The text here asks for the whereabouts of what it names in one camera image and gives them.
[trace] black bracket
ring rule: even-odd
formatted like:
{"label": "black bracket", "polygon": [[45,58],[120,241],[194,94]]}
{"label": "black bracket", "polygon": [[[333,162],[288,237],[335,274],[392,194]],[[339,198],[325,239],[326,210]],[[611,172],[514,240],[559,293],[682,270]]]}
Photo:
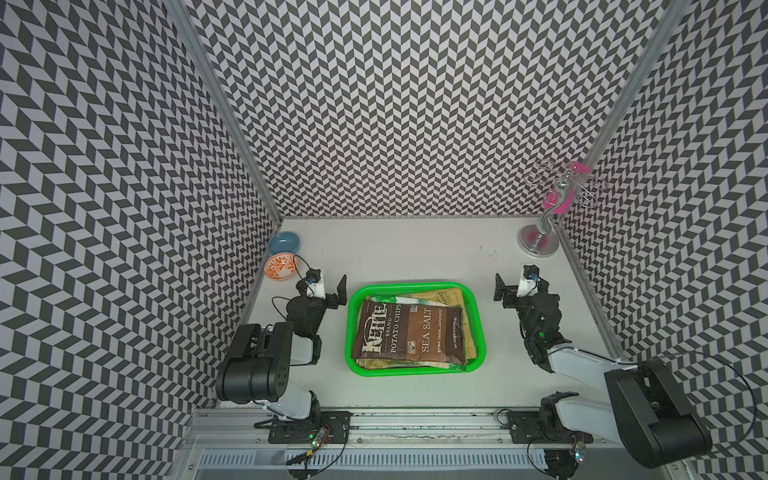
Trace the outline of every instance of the black bracket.
{"label": "black bracket", "polygon": [[[280,420],[277,416],[272,418],[270,426],[270,443],[276,444],[303,444],[312,442],[311,435],[320,430],[321,425],[330,428],[329,439],[326,443],[346,443],[349,438],[349,419],[352,413],[347,411],[323,412],[314,392],[312,394],[312,406],[310,415],[304,420]],[[253,425],[254,428],[264,428],[261,424]]]}
{"label": "black bracket", "polygon": [[576,432],[566,429],[554,405],[560,399],[577,396],[573,392],[557,392],[541,399],[538,412],[507,412],[507,425],[512,443],[526,445],[537,443],[564,443],[573,445],[574,440],[585,444],[592,443],[594,438],[586,432]]}

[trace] chevron patterned wall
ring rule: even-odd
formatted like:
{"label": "chevron patterned wall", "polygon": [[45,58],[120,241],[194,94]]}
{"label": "chevron patterned wall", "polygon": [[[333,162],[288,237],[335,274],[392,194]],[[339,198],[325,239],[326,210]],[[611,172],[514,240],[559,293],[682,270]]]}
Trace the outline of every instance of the chevron patterned wall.
{"label": "chevron patterned wall", "polygon": [[760,421],[733,445],[743,385],[673,360],[727,452],[698,462],[704,478],[768,478],[766,48],[765,2],[695,1],[601,159],[611,197],[568,226],[630,355],[719,353],[758,389]]}
{"label": "chevron patterned wall", "polygon": [[158,0],[0,18],[0,478],[162,474],[274,225]]}
{"label": "chevron patterned wall", "polygon": [[350,216],[537,212],[666,1],[187,4],[282,213]]}

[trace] mounting plate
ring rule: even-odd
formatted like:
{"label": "mounting plate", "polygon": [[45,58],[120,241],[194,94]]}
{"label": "mounting plate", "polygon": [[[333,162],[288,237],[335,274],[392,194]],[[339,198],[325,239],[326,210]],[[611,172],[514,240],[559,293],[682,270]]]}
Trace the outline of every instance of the mounting plate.
{"label": "mounting plate", "polygon": [[280,420],[275,417],[270,428],[270,443],[287,443],[308,445],[310,435],[317,432],[321,425],[330,427],[331,433],[326,443],[346,443],[349,438],[349,418],[352,413],[345,411],[322,412],[319,421]]}

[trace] cable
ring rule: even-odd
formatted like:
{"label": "cable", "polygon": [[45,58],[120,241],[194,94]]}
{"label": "cable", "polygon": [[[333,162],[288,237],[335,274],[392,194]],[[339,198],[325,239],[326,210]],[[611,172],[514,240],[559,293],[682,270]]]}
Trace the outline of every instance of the cable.
{"label": "cable", "polygon": [[299,258],[301,259],[301,261],[303,261],[304,263],[306,263],[306,268],[307,268],[307,269],[311,269],[311,268],[312,268],[312,267],[310,266],[310,263],[309,263],[309,262],[307,262],[306,260],[304,260],[304,259],[301,257],[301,255],[296,255],[295,253],[293,253],[293,257],[291,257],[291,260],[293,260],[293,268],[295,268],[297,272],[299,271],[299,266],[298,266],[298,265],[296,265],[296,257],[299,257]]}
{"label": "cable", "polygon": [[531,453],[530,453],[530,451],[531,451],[531,443],[533,443],[534,440],[535,439],[528,440],[528,446],[525,447],[525,456],[528,457],[528,461],[531,463],[531,465],[533,465],[533,468],[536,468],[538,471],[540,471],[544,475],[549,476],[549,474],[547,472],[545,472],[544,470],[542,470],[539,467],[537,467],[536,464],[533,462],[533,459],[531,458]]}
{"label": "cable", "polygon": [[750,396],[752,397],[752,422],[750,422],[750,427],[746,429],[746,431],[741,435],[740,439],[736,440],[729,440],[727,443],[729,444],[727,447],[723,447],[722,444],[717,446],[717,449],[724,452],[727,449],[730,449],[734,445],[737,445],[744,440],[746,440],[746,437],[750,436],[750,433],[755,429],[755,425],[757,424],[757,397],[755,396],[755,390],[750,386],[750,384],[747,382],[746,378],[744,378],[744,375],[741,374],[738,370],[736,370],[733,365],[730,365],[729,363],[726,363],[725,360],[721,359],[718,355],[710,355],[709,353],[699,352],[698,350],[686,350],[684,352],[677,352],[677,353],[662,353],[659,356],[666,356],[667,358],[674,358],[679,357],[683,355],[687,355],[688,353],[698,353],[699,355],[705,356],[707,358],[716,360],[720,363],[722,366],[726,366],[729,369],[733,370],[733,373],[735,373],[739,380],[742,381],[742,383],[746,386],[746,388],[750,392]]}
{"label": "cable", "polygon": [[283,312],[281,312],[280,309],[277,308],[277,305],[275,305],[276,298],[281,298],[283,300],[288,300],[288,301],[290,301],[290,298],[286,298],[284,296],[277,296],[277,295],[272,297],[272,306],[275,307],[275,310],[277,310],[277,312],[280,314],[281,317],[283,317],[286,321],[288,321],[288,318],[285,315],[283,315]]}
{"label": "cable", "polygon": [[511,409],[501,409],[498,412],[496,412],[496,422],[499,422],[502,425],[502,427],[506,429],[509,428],[509,422],[506,422],[506,423],[502,422],[501,420],[498,419],[498,416],[501,415],[502,412],[511,412],[511,411],[512,411]]}
{"label": "cable", "polygon": [[[307,272],[309,272],[309,271],[312,269],[312,267],[310,266],[310,263],[309,263],[309,262],[307,262],[306,260],[304,260],[304,258],[303,258],[301,255],[296,255],[296,254],[294,253],[294,254],[293,254],[293,256],[291,257],[291,260],[293,261],[293,268],[295,268],[295,269],[296,269],[296,272],[297,272],[297,273],[299,272],[299,266],[298,266],[298,265],[296,265],[296,257],[299,257],[299,258],[301,259],[301,261],[303,261],[304,263],[306,263],[306,271],[307,271]],[[302,277],[300,278],[300,280],[306,280],[306,275],[305,275],[305,276],[302,276]],[[312,288],[312,286],[310,286],[308,283],[306,283],[306,288],[310,289],[310,291],[312,292],[312,296],[315,296],[315,289],[313,289],[313,288]]]}
{"label": "cable", "polygon": [[[551,351],[550,353],[547,354],[547,357],[549,357],[552,353],[555,353],[555,352],[557,352],[559,350],[565,350],[565,349],[580,350],[579,348],[574,347],[574,346],[564,346],[564,347],[561,347],[561,348],[559,348],[557,350]],[[598,355],[597,353],[593,353],[593,352],[588,352],[588,353],[590,355],[594,355],[596,357],[599,357],[599,358],[601,358],[603,360],[608,360],[609,362],[613,362],[616,365],[629,365],[629,366],[639,366],[640,365],[639,363],[632,363],[632,362],[618,362],[615,359],[609,359],[606,356]],[[728,362],[726,362],[725,360],[720,358],[720,356],[718,356],[718,355],[710,355],[709,353],[700,352],[698,350],[686,350],[684,352],[660,353],[657,356],[659,356],[659,357],[666,357],[668,359],[673,359],[673,358],[677,358],[677,357],[680,357],[680,356],[688,355],[689,353],[697,353],[697,354],[699,354],[701,356],[705,356],[705,357],[707,357],[709,359],[716,360],[720,365],[728,367],[729,369],[733,370],[733,373],[735,373],[739,377],[739,380],[741,380],[741,382],[746,386],[746,389],[749,391],[750,397],[752,397],[752,422],[750,422],[749,428],[747,428],[746,431],[741,435],[741,438],[736,439],[736,440],[729,440],[728,442],[725,442],[725,443],[728,443],[729,445],[727,447],[724,447],[724,449],[725,450],[730,449],[732,446],[737,445],[737,444],[743,442],[744,440],[746,440],[746,437],[750,436],[750,433],[752,433],[752,431],[755,429],[755,425],[757,424],[757,396],[755,395],[755,390],[750,386],[750,383],[747,382],[746,378],[744,377],[744,375],[741,374],[741,372],[736,370],[736,368],[733,365],[730,365]],[[717,446],[717,450],[724,451],[722,444]]]}
{"label": "cable", "polygon": [[[347,425],[346,422],[344,422],[344,426],[346,427],[347,430],[349,430],[349,425]],[[320,469],[320,471],[317,472],[315,475],[319,475],[319,474],[323,473],[326,469],[328,469],[329,467],[332,467],[334,463],[338,462],[339,458],[341,458],[341,455],[344,455],[344,449],[346,449],[347,442],[344,442],[344,446],[341,448],[341,452],[339,452],[339,454],[336,456],[336,458],[333,459],[333,462],[330,462],[328,465],[322,467]]]}

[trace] brown chip bag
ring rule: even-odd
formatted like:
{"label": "brown chip bag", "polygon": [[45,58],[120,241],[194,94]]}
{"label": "brown chip bag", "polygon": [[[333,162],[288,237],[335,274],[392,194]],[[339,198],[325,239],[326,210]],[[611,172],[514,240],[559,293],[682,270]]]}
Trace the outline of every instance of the brown chip bag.
{"label": "brown chip bag", "polygon": [[352,356],[465,365],[462,309],[366,300]]}

